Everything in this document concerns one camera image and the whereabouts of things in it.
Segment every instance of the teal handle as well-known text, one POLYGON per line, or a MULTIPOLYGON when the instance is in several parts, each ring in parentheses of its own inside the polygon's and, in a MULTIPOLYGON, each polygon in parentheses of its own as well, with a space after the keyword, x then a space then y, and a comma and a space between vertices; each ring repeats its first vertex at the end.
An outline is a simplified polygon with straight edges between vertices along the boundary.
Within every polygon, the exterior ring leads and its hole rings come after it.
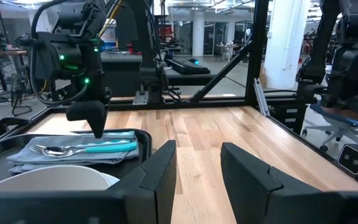
POLYGON ((103 153, 103 152, 128 152, 135 150, 137 142, 130 142, 126 144, 116 144, 110 146, 96 146, 96 147, 87 147, 85 149, 86 153, 103 153))

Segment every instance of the silverware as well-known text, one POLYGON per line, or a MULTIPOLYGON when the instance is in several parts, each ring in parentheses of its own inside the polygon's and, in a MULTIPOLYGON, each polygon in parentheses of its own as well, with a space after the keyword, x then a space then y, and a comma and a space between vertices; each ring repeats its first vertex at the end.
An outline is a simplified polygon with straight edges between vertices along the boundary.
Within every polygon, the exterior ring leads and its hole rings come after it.
POLYGON ((136 149, 137 143, 128 140, 111 141, 111 144, 85 144, 78 146, 41 146, 33 145, 29 149, 31 151, 42 153, 46 156, 57 158, 69 157, 79 152, 85 153, 106 153, 106 152, 127 152, 136 149))

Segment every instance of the folded cloth napkin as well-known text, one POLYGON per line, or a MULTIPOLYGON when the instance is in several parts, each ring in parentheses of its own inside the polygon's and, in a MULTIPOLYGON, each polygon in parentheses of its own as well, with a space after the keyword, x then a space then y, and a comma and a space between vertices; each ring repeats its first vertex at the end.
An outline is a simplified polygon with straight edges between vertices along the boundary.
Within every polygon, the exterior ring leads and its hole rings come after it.
POLYGON ((29 148, 35 144, 41 146, 76 146, 79 144, 89 144, 96 142, 106 142, 118 139, 128 139, 131 142, 137 142, 133 132, 125 132, 126 134, 105 134, 101 139, 95 139, 91 135, 79 136, 45 136, 36 137, 24 146, 17 154, 7 157, 6 159, 14 165, 10 172, 22 173, 34 169, 39 169, 55 165, 79 165, 88 166, 92 164, 117 164, 124 159, 133 159, 139 157, 139 145, 133 151, 127 152, 109 152, 109 153, 77 153, 69 157, 56 158, 45 156, 39 152, 31 151, 29 148))

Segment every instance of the black tray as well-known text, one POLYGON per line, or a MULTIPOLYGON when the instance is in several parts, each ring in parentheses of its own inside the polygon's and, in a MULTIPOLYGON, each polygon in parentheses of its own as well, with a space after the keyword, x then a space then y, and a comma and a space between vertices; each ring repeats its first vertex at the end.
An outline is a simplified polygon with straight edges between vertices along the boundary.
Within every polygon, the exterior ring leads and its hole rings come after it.
MULTIPOLYGON (((105 130, 105 133, 135 131, 139 142, 139 159, 124 160, 118 164, 96 164, 88 166, 100 172, 123 178, 125 175, 134 170, 137 166, 146 161, 152 153, 152 138, 149 133, 138 129, 112 129, 105 130)), ((90 133, 90 131, 78 131, 76 133, 90 133)), ((18 153, 32 138, 38 136, 54 136, 49 134, 21 134, 6 138, 0 141, 0 181, 13 176, 9 169, 13 167, 6 161, 6 157, 18 153)))

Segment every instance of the blue chair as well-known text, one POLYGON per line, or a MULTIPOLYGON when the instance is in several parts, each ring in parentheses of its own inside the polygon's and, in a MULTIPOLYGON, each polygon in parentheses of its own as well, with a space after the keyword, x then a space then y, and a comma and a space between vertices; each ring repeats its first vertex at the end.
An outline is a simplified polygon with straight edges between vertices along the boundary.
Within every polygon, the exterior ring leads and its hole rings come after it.
POLYGON ((347 118, 343 115, 325 112, 321 107, 320 101, 318 101, 317 104, 310 105, 310 109, 323 116, 323 118, 330 124, 327 126, 305 126, 302 132, 302 134, 306 135, 308 133, 308 129, 315 129, 329 133, 329 136, 323 141, 320 150, 327 151, 328 148, 326 144, 329 141, 334 138, 336 141, 340 141, 343 136, 348 137, 358 144, 358 121, 347 118))

